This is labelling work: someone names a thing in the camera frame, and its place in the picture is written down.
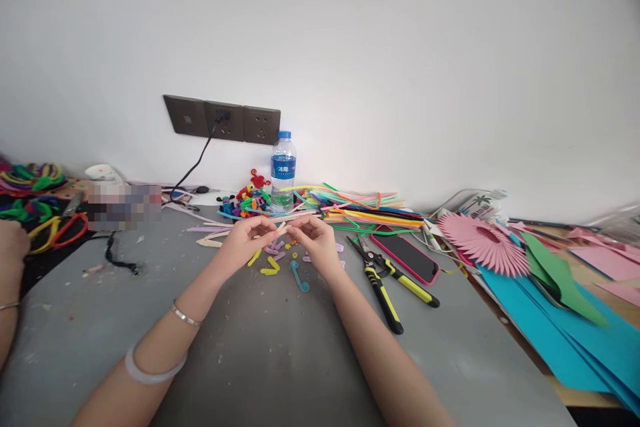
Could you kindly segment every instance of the paper rosette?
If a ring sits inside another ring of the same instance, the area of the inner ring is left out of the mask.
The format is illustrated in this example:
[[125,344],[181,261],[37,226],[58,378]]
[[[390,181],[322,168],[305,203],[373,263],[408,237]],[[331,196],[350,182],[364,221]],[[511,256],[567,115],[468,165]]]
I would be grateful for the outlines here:
[[461,213],[442,217],[438,226],[457,249],[483,267],[507,277],[529,275],[522,249],[496,227]]

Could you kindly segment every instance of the black cord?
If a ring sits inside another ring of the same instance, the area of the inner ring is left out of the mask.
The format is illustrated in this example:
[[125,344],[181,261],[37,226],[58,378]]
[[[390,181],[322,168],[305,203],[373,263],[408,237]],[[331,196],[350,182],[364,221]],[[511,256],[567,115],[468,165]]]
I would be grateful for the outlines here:
[[177,203],[178,205],[182,205],[184,206],[185,204],[181,201],[177,201],[173,199],[173,192],[175,192],[175,190],[180,186],[181,183],[183,183],[187,177],[189,177],[189,175],[191,174],[191,172],[198,166],[200,165],[200,161],[202,160],[202,156],[205,154],[205,150],[207,149],[207,147],[209,147],[209,142],[211,141],[211,139],[213,138],[213,132],[215,132],[215,128],[218,126],[218,124],[220,122],[222,122],[224,119],[229,119],[231,117],[231,115],[227,112],[225,115],[222,115],[220,117],[218,117],[217,119],[214,120],[214,124],[213,124],[213,129],[211,130],[211,133],[209,134],[209,138],[207,139],[207,143],[205,143],[205,147],[202,149],[202,152],[200,153],[200,158],[198,159],[198,161],[195,163],[195,165],[193,167],[191,167],[189,169],[189,171],[187,173],[185,173],[185,176],[182,177],[180,179],[180,181],[178,183],[175,184],[175,187],[173,187],[173,189],[171,189],[171,193],[169,194],[169,200],[167,200],[166,202],[163,202],[163,205],[167,205],[168,203]]
[[131,270],[131,273],[133,275],[135,276],[139,275],[140,271],[138,270],[137,264],[132,264],[131,262],[120,262],[119,260],[116,260],[115,258],[113,258],[113,254],[111,253],[111,247],[113,247],[113,241],[114,241],[113,237],[115,236],[115,232],[111,232],[111,235],[107,238],[107,249],[105,250],[105,259],[111,265],[114,265],[116,267],[128,268],[129,270]]

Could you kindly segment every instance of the table surface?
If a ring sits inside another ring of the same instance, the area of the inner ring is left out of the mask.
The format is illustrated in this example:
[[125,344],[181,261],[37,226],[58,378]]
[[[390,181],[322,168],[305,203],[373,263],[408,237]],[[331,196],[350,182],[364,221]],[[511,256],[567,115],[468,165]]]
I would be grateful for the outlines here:
[[[547,232],[548,234],[555,235],[557,237],[564,238],[569,233],[568,230],[550,227],[537,227],[536,230]],[[569,246],[569,248],[578,247],[577,244]],[[621,299],[613,295],[611,292],[598,287],[596,284],[609,284],[611,279],[605,277],[597,270],[589,267],[580,259],[572,256],[566,249],[562,249],[556,253],[557,256],[563,258],[571,267],[571,273],[575,281],[584,286],[592,294],[597,296],[600,300],[605,302],[616,314],[620,315],[623,319],[629,322],[632,326],[640,329],[640,308],[633,304],[630,304],[626,300]],[[480,287],[475,286],[477,293],[485,301],[485,303],[491,308],[494,314],[498,317],[502,317],[502,311],[496,305],[496,303],[487,295],[487,293]],[[556,393],[566,406],[573,407],[621,407],[620,402],[616,397],[610,394],[601,394],[599,392],[590,392],[586,390],[575,390],[565,387],[556,379],[556,377],[549,369],[545,361],[535,351],[531,344],[522,336],[522,334],[512,324],[505,324],[504,327],[509,331],[511,336],[518,342],[522,349],[527,353],[529,358],[538,367],[540,372],[546,377],[547,381],[553,386]]]
[[[202,210],[211,217],[215,208]],[[27,294],[0,380],[0,418],[7,425],[69,425],[108,371],[215,255],[216,249],[196,244],[202,234],[185,232],[196,225],[185,214],[165,211],[148,230],[118,234],[118,258],[145,265],[138,277],[106,266],[84,278],[83,270],[104,262],[104,241],[93,240]],[[347,243],[343,232],[336,235]],[[301,257],[303,248],[295,249]],[[382,318],[360,257],[349,246],[340,257]],[[262,255],[224,285],[152,425],[384,425],[323,279],[300,262],[301,279],[310,285],[303,294],[287,268],[291,257],[285,259],[278,275],[265,277],[258,272],[266,265]],[[455,268],[450,260],[438,261]],[[462,274],[440,274],[428,288],[441,300],[439,309],[391,278],[385,285],[405,327],[399,343],[458,425],[575,425]]]

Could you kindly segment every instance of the wall outlet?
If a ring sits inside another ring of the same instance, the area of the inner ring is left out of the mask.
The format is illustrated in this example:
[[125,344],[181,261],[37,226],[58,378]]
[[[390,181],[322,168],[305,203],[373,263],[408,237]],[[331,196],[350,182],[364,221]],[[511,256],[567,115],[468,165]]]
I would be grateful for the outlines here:
[[259,107],[243,107],[245,141],[273,145],[278,141],[280,111]]
[[220,122],[213,132],[212,138],[223,140],[245,141],[245,130],[243,127],[243,109],[242,105],[223,102],[205,102],[205,115],[207,117],[207,125],[209,131],[215,125],[215,119],[225,117],[229,114],[229,118]]
[[205,106],[202,100],[163,95],[175,133],[209,137]]

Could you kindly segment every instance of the bottle cap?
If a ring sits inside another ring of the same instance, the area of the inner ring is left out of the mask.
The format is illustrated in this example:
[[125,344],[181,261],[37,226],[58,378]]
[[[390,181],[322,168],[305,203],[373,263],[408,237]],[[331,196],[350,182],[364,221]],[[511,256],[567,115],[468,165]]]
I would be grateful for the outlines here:
[[495,198],[496,200],[502,200],[509,197],[509,192],[504,189],[494,189],[491,190],[489,197]]

